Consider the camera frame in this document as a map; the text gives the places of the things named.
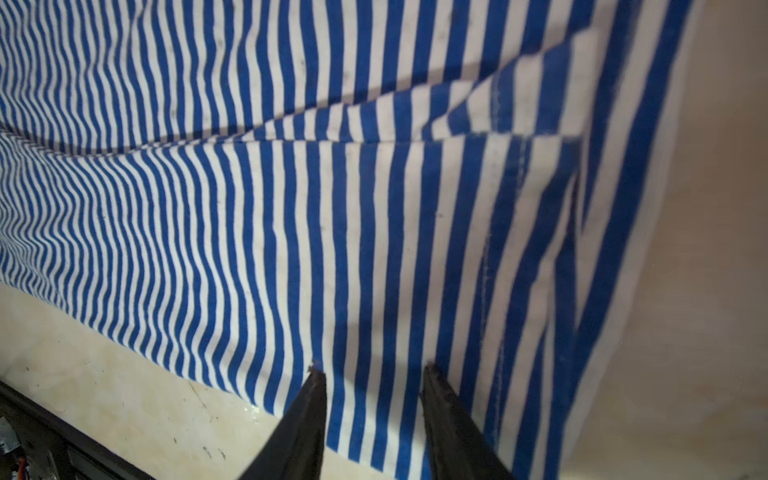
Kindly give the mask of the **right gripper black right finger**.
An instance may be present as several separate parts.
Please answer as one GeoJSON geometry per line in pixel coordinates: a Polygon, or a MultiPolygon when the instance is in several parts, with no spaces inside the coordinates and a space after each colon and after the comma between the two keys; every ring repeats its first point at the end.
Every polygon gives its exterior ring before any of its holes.
{"type": "Polygon", "coordinates": [[[433,479],[514,479],[433,363],[423,371],[421,402],[433,479]]]}

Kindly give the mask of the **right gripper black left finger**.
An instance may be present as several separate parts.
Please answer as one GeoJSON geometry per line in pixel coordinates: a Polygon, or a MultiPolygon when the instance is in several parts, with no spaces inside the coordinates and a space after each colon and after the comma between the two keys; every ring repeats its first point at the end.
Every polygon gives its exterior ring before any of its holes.
{"type": "Polygon", "coordinates": [[[311,367],[289,409],[240,479],[319,479],[326,415],[326,376],[311,367]]]}

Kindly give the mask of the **blue white striped tank top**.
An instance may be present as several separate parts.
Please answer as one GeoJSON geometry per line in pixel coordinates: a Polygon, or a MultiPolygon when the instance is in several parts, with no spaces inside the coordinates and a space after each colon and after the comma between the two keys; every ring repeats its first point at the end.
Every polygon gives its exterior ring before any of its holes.
{"type": "Polygon", "coordinates": [[[426,479],[436,365],[555,479],[628,317],[697,1],[5,1],[1,279],[426,479]]]}

